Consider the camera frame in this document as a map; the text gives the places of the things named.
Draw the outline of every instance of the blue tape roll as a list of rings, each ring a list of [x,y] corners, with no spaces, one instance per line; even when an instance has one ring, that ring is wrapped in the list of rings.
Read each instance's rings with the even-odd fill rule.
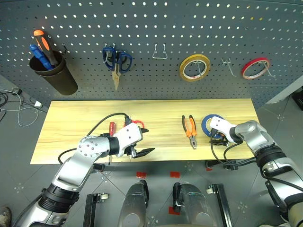
[[[224,119],[222,118],[221,116],[219,115],[216,115],[216,114],[210,114],[208,116],[206,116],[203,120],[202,120],[202,123],[201,123],[201,128],[202,128],[202,131],[205,133],[206,136],[210,137],[210,131],[207,129],[207,122],[212,118],[212,117],[219,117],[221,119]],[[214,139],[223,139],[223,136],[219,135],[219,134],[216,134],[214,136]]]

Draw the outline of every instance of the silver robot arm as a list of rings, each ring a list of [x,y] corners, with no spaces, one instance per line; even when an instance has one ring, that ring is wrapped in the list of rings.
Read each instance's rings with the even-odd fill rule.
[[[43,192],[42,198],[15,226],[53,227],[63,225],[98,158],[107,155],[121,157],[124,153],[136,158],[153,150],[153,148],[149,148],[136,153],[134,146],[143,139],[142,130],[137,124],[130,123],[110,138],[86,136],[81,139],[75,154],[63,163],[51,185]]]
[[[223,133],[229,142],[247,143],[256,157],[262,177],[274,204],[292,227],[303,227],[303,178],[296,164],[281,150],[273,138],[256,121],[233,125],[214,117],[210,126]]]

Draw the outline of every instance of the black cup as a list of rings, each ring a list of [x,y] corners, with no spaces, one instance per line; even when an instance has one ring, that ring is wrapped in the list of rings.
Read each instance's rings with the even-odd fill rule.
[[[59,65],[52,70],[47,70],[35,56],[30,60],[29,66],[36,74],[43,77],[52,85],[61,95],[72,95],[77,91],[78,85],[68,70],[66,61],[62,55],[57,51],[54,51],[53,53],[56,60],[59,62]]]

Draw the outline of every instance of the pegboard hook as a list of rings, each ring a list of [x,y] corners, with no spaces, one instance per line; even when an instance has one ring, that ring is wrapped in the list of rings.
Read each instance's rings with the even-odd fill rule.
[[[200,65],[199,65],[199,64],[201,64],[201,63],[203,63],[203,62],[202,62],[202,61],[199,61],[199,60],[194,61],[194,64],[198,66],[199,75],[201,75],[201,69],[200,69]]]
[[[276,78],[275,76],[271,75],[271,73],[270,73],[270,71],[269,71],[269,69],[268,69],[268,67],[267,67],[267,62],[266,62],[266,61],[262,61],[262,62],[260,62],[260,63],[264,64],[265,68],[267,69],[267,72],[269,73],[269,75],[270,75],[271,77]]]
[[[231,72],[231,74],[234,76],[234,77],[237,77],[233,72],[232,72],[232,69],[231,69],[231,66],[230,66],[230,63],[232,62],[231,61],[231,58],[228,58],[228,60],[224,60],[224,58],[221,58],[221,61],[222,61],[222,65],[224,64],[227,64],[228,65],[228,68],[229,68],[229,71]]]
[[[66,46],[65,46],[65,43],[62,43],[62,46],[63,46],[63,48],[64,48],[64,51],[63,51],[62,55],[65,55],[66,52],[67,52],[67,48],[66,48]]]
[[[154,59],[167,59],[167,54],[166,54],[166,50],[165,50],[165,44],[163,44],[163,53],[165,54],[165,57],[155,57],[155,53],[157,52],[157,43],[155,43],[155,50],[153,52],[152,58]]]
[[[109,51],[106,51],[106,58],[105,58],[105,61],[103,62],[104,64],[107,62],[107,59],[108,59],[108,54],[109,54]]]

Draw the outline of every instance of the blue scissors handle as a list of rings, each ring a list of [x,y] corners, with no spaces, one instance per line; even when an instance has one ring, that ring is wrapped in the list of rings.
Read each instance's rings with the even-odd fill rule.
[[[123,69],[123,59],[129,59],[129,62],[128,62],[128,67],[126,69]],[[119,65],[119,72],[120,73],[126,73],[129,71],[129,69],[131,68],[132,66],[132,63],[133,63],[133,57],[123,51],[119,51],[118,52],[118,62],[117,64]]]
[[[108,55],[111,54],[112,64],[110,65],[108,62]],[[116,50],[112,47],[104,47],[102,50],[103,61],[105,65],[108,67],[109,70],[115,70],[115,63],[116,63]]]

